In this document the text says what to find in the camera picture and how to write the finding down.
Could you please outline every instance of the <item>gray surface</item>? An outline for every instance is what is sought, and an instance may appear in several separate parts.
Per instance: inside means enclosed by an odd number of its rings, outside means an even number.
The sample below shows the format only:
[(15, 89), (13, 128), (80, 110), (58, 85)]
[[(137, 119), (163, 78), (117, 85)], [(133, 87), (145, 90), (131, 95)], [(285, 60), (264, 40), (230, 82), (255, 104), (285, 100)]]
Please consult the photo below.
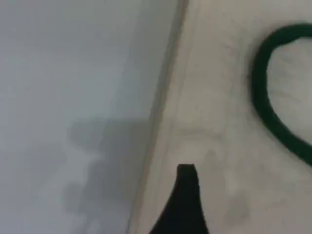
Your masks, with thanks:
[(177, 2), (1, 3), (1, 233), (125, 233)]

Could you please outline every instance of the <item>white surface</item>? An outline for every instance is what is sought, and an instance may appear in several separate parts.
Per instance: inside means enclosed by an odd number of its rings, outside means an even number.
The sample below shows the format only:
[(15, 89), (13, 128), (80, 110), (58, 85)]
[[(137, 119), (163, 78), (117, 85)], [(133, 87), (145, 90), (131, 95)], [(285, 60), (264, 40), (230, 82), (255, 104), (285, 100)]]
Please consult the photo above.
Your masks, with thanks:
[(0, 3), (0, 233), (125, 233), (176, 3)]
[[(248, 74), (274, 29), (312, 22), (307, 0), (194, 0), (188, 9), (150, 174), (139, 234), (155, 224), (180, 163), (194, 163), (212, 234), (310, 234), (312, 170), (254, 115)], [(268, 69), (281, 119), (312, 142), (312, 42), (279, 48)]]

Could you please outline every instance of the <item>gray wall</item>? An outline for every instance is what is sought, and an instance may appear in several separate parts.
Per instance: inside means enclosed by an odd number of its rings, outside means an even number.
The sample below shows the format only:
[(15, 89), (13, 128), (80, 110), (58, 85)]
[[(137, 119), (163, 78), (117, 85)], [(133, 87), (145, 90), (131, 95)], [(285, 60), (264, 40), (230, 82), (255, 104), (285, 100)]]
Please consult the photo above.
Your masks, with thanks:
[(176, 5), (0, 3), (0, 233), (125, 233)]

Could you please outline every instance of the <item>green rope loop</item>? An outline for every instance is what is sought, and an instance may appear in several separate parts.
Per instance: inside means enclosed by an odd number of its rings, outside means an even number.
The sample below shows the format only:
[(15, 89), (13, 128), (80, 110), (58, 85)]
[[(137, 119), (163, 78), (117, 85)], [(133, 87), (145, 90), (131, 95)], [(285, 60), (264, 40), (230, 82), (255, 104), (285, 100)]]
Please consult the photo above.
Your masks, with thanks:
[(273, 51), (299, 38), (312, 38), (312, 24), (301, 23), (282, 27), (260, 45), (251, 72), (251, 98), (263, 124), (291, 152), (312, 166), (312, 146), (300, 139), (279, 119), (268, 96), (267, 68)]

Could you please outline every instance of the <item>beige surface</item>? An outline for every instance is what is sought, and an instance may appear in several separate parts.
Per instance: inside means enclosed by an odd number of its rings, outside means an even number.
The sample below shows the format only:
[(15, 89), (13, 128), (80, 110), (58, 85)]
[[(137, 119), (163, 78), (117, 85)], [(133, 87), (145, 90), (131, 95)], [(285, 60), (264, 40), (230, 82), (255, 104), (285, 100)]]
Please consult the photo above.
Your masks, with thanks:
[[(147, 234), (179, 163), (194, 163), (213, 234), (310, 234), (312, 170), (255, 117), (248, 70), (256, 46), (279, 26), (312, 21), (308, 0), (190, 2), (136, 233)], [(312, 142), (312, 42), (278, 49), (269, 93), (280, 117)]]

